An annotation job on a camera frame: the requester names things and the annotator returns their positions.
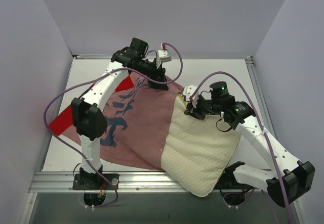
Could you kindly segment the cream pillow yellow edge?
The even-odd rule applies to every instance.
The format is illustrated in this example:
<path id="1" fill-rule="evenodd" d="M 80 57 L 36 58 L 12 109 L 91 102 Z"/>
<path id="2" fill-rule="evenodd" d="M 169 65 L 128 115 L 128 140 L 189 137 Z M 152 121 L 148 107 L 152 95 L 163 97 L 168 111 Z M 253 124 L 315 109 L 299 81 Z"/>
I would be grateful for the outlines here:
<path id="1" fill-rule="evenodd" d="M 240 134 L 216 128 L 219 116 L 198 120 L 185 115 L 180 96 L 174 103 L 161 168 L 187 191 L 207 196 L 220 179 L 240 140 Z"/>

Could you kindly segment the red pink printed pillowcase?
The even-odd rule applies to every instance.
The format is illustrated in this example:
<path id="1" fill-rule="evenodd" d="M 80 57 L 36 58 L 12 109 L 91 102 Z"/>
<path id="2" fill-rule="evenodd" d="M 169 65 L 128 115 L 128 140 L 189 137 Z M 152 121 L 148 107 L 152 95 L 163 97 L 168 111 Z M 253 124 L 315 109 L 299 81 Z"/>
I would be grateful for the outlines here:
<path id="1" fill-rule="evenodd" d="M 100 158 L 114 164 L 161 170 L 160 159 L 169 133 L 175 100 L 183 86 L 153 89 L 142 76 L 131 73 L 132 88 L 113 93 L 103 115 L 107 129 L 100 139 Z"/>

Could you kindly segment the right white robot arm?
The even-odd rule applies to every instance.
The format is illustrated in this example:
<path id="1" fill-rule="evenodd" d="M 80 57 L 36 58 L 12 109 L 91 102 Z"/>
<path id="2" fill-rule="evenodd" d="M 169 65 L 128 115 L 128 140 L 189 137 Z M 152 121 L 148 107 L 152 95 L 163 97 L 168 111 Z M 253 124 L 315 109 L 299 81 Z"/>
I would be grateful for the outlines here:
<path id="1" fill-rule="evenodd" d="M 248 166 L 237 162 L 225 174 L 224 181 L 230 188 L 238 185 L 266 191 L 278 206 L 299 199 L 312 186 L 315 167 L 309 162 L 302 162 L 291 154 L 284 146 L 258 122 L 256 111 L 244 101 L 237 101 L 228 92 L 224 81 L 212 83 L 207 100 L 196 93 L 197 87 L 187 85 L 182 93 L 187 102 L 185 114 L 204 120 L 208 115 L 217 115 L 219 122 L 229 125 L 228 132 L 235 131 L 246 139 L 268 164 L 269 170 Z"/>

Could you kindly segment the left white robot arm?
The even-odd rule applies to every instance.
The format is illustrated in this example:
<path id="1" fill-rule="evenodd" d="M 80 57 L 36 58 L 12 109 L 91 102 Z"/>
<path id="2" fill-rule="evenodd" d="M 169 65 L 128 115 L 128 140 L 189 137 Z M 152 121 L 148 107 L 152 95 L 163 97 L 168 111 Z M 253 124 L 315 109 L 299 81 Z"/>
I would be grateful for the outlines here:
<path id="1" fill-rule="evenodd" d="M 116 51 L 102 78 L 80 98 L 71 101 L 72 124 L 81 137 L 84 159 L 79 170 L 80 180 L 90 189 L 97 189 L 103 183 L 100 160 L 100 138 L 107 129 L 103 110 L 110 96 L 120 83 L 134 70 L 148 77 L 153 89 L 168 90 L 165 68 L 162 63 L 170 61 L 166 44 L 161 45 L 156 58 L 150 62 L 145 58 L 148 43 L 133 38 L 131 44 Z"/>

